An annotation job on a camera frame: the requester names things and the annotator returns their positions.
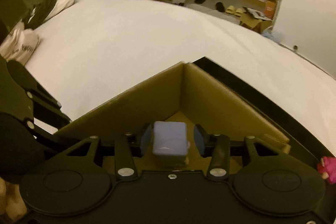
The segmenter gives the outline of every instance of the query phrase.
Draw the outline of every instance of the cardboard box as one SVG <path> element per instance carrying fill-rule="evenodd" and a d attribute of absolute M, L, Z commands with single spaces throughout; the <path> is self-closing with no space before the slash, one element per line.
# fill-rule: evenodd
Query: cardboard box
<path fill-rule="evenodd" d="M 289 139 L 282 130 L 193 63 L 182 62 L 126 90 L 110 101 L 57 131 L 66 138 L 84 139 L 98 135 L 102 142 L 114 140 L 125 133 L 138 133 L 146 123 L 155 121 L 185 122 L 189 163 L 179 170 L 207 171 L 211 158 L 202 158 L 194 144 L 193 130 L 200 124 L 210 134 L 225 134 L 231 140 L 247 135 L 259 137 L 288 153 Z M 104 158 L 103 167 L 114 173 L 114 157 Z M 142 158 L 134 157 L 138 172 L 171 170 L 155 160 L 150 144 Z M 241 168 L 241 161 L 231 159 L 230 173 Z"/>
<path fill-rule="evenodd" d="M 257 33 L 262 33 L 271 24 L 271 20 L 256 19 L 248 13 L 244 13 L 240 17 L 240 25 Z"/>

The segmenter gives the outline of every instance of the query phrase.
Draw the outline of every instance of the slipper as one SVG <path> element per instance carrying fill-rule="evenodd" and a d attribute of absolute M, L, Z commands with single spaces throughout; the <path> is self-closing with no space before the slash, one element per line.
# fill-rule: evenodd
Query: slipper
<path fill-rule="evenodd" d="M 216 10 L 221 12 L 221 13 L 225 12 L 225 7 L 224 7 L 222 2 L 217 2 L 216 3 Z"/>
<path fill-rule="evenodd" d="M 233 7 L 233 6 L 231 5 L 231 6 L 229 6 L 229 7 L 225 10 L 225 12 L 226 12 L 227 14 L 233 15 L 233 14 L 235 13 L 235 7 Z"/>
<path fill-rule="evenodd" d="M 245 13 L 245 11 L 242 8 L 238 8 L 235 12 L 235 16 L 241 17 L 243 13 Z"/>
<path fill-rule="evenodd" d="M 194 3 L 196 4 L 202 4 L 203 2 L 205 2 L 205 0 L 194 0 Z"/>

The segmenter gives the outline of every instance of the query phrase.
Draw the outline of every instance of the pillow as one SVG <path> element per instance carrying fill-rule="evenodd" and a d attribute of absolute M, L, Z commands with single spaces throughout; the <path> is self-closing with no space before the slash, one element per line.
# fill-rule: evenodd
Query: pillow
<path fill-rule="evenodd" d="M 50 18 L 54 17 L 61 11 L 65 10 L 66 8 L 69 8 L 75 3 L 75 0 L 56 0 L 56 4 L 50 14 L 45 18 L 44 21 L 49 20 Z"/>

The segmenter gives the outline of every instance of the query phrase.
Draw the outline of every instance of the pile of clothes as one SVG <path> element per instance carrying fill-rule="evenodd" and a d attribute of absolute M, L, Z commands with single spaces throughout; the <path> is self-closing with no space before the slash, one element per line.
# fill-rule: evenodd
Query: pile of clothes
<path fill-rule="evenodd" d="M 44 0 L 34 6 L 29 14 L 20 20 L 0 41 L 0 55 L 6 60 L 16 60 L 25 65 L 41 42 L 36 31 L 45 21 L 73 5 L 75 0 Z"/>

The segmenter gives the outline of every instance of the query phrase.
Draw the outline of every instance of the white mattress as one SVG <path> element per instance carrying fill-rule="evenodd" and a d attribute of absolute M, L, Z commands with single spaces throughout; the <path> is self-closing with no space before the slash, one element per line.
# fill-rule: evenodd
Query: white mattress
<path fill-rule="evenodd" d="M 72 120 L 179 61 L 207 56 L 336 155 L 336 81 L 241 26 L 150 0 L 78 0 L 36 31 L 43 41 L 26 67 Z"/>

